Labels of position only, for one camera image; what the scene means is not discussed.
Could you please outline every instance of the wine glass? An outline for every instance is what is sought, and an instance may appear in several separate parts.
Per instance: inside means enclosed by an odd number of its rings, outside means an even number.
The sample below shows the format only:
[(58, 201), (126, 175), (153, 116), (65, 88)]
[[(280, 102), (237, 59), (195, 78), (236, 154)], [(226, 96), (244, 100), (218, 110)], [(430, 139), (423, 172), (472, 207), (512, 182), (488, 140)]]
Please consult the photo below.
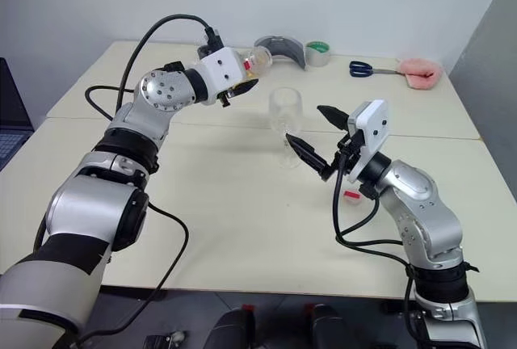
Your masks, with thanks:
[(269, 122), (271, 129), (279, 134), (284, 146), (280, 154), (280, 164), (293, 168), (300, 159), (292, 150), (285, 134), (297, 135), (301, 130), (302, 106), (300, 93), (292, 88), (278, 88), (269, 94)]

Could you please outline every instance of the laptop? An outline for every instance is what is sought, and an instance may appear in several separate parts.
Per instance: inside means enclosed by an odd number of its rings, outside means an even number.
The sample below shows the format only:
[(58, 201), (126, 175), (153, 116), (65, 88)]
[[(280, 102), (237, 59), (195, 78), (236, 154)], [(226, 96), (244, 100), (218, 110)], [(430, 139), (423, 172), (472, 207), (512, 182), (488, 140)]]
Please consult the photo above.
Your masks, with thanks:
[(34, 133), (15, 80), (0, 57), (0, 170)]

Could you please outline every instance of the tape roll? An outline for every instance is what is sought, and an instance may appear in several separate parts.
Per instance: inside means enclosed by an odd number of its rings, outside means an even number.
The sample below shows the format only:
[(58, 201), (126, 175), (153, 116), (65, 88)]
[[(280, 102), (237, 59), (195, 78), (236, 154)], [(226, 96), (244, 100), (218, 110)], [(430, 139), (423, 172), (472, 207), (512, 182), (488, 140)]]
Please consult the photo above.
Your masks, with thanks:
[(330, 46), (320, 40), (305, 45), (305, 61), (311, 66), (325, 66), (330, 61)]

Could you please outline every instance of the scissors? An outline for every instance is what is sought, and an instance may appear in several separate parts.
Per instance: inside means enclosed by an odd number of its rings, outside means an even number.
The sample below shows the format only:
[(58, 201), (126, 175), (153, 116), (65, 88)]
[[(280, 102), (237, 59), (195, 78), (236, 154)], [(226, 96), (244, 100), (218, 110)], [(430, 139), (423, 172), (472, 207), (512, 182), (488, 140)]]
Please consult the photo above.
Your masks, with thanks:
[(400, 74), (396, 70), (373, 69), (370, 64), (361, 61), (351, 61), (348, 67), (352, 77), (370, 77), (372, 74)]

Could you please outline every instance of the pink cloth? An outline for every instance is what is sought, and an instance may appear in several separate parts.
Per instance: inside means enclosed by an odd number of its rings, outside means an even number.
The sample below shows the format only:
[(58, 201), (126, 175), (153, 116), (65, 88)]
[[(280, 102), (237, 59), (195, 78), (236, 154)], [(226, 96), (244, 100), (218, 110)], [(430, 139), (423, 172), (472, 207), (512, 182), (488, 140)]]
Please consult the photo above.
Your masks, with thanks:
[(427, 90), (438, 82), (443, 69), (440, 65), (422, 58), (410, 58), (398, 65), (397, 72), (406, 75), (411, 88)]

